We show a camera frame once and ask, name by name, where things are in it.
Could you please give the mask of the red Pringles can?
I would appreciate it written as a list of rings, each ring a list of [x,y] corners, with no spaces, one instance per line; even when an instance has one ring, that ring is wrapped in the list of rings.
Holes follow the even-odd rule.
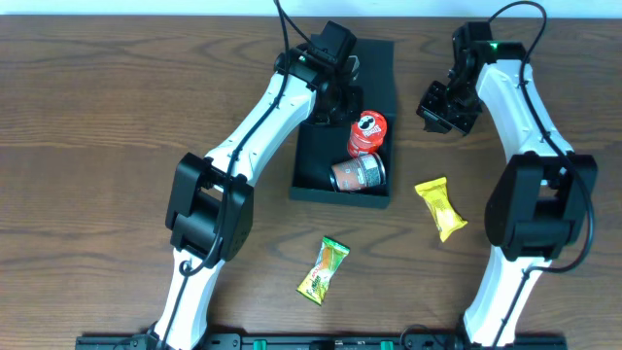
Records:
[[[371,110],[362,111],[360,118],[351,125],[348,154],[356,158],[378,151],[387,131],[387,120],[382,114]]]

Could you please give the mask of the silver-sided Pringles can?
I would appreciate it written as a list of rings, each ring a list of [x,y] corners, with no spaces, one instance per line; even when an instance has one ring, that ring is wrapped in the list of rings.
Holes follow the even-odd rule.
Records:
[[[340,193],[352,193],[386,184],[384,163],[376,153],[354,157],[334,164],[329,179]]]

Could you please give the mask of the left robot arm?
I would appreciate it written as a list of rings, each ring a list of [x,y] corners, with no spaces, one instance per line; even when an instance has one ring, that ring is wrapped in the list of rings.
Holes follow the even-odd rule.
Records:
[[[330,21],[309,42],[286,47],[243,122],[205,156],[188,153],[178,163],[165,217],[175,267],[150,332],[154,349],[193,349],[204,337],[218,276],[252,229],[256,183],[289,134],[303,122],[344,123],[360,110],[356,42]]]

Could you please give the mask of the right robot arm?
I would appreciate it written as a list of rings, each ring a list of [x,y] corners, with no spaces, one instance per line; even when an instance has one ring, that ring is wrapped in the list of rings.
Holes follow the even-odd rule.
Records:
[[[452,36],[454,66],[448,84],[434,81],[418,115],[428,132],[470,133],[489,111],[506,166],[488,199],[484,226],[490,258],[472,304],[448,349],[565,349],[561,335],[519,334],[518,318],[544,273],[583,227],[595,223],[591,193],[598,166],[577,154],[550,120],[533,81],[530,51],[519,42],[496,41],[490,21],[470,21]]]

